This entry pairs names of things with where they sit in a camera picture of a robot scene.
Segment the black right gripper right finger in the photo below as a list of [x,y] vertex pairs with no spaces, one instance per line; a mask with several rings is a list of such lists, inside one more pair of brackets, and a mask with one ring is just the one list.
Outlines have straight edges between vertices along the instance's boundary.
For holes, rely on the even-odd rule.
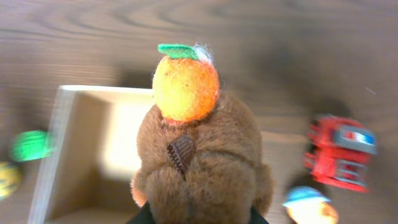
[[269,222],[252,206],[248,224],[269,224]]

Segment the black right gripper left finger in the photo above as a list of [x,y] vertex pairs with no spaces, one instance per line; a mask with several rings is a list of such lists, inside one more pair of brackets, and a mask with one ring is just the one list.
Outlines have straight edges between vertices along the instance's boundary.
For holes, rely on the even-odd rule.
[[155,224],[155,220],[150,210],[150,204],[146,202],[140,208],[138,214],[128,220],[126,224]]

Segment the orange rubber duck blue cap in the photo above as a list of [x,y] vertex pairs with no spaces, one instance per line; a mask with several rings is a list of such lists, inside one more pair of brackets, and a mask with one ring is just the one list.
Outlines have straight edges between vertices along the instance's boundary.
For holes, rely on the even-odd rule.
[[339,221],[331,199],[309,186],[291,188],[283,206],[296,224],[337,224]]

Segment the brown plush capybara toy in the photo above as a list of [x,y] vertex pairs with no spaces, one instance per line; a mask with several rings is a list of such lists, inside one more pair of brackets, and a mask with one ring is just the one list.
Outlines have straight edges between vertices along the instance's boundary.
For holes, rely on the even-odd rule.
[[265,218],[274,183],[251,110],[221,90],[206,48],[158,50],[155,103],[137,133],[135,203],[150,204],[155,224],[248,224],[252,206]]

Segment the red toy car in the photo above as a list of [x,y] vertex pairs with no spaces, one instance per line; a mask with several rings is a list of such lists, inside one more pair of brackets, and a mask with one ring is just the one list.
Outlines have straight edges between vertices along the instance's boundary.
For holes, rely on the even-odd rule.
[[303,166],[313,180],[342,189],[367,192],[366,174],[377,154],[376,135],[361,122],[319,114],[308,131],[310,148],[303,154]]

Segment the yellow ball blue letters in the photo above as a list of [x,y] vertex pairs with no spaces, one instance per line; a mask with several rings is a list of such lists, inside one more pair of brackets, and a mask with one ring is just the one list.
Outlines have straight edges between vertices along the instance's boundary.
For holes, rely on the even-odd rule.
[[1,200],[10,197],[15,193],[22,180],[22,174],[18,166],[10,163],[1,161]]

